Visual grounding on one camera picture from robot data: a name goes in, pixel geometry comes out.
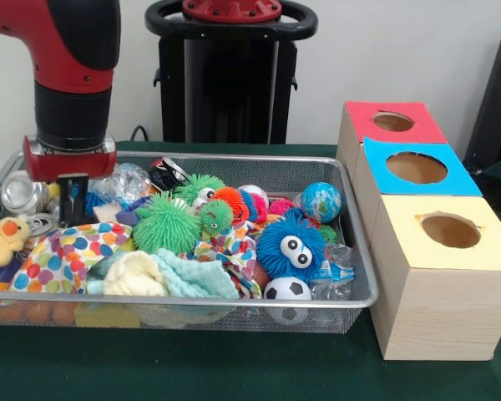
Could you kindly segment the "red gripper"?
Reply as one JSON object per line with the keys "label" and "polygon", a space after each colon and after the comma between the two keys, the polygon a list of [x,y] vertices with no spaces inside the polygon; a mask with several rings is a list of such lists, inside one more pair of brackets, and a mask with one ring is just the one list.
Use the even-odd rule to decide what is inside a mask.
{"label": "red gripper", "polygon": [[[23,157],[32,181],[54,182],[59,178],[87,176],[91,179],[110,175],[116,164],[117,150],[114,138],[106,135],[102,146],[96,150],[71,152],[52,150],[41,145],[35,136],[23,140]],[[59,181],[59,220],[71,221],[84,218],[88,178],[75,177]]]}

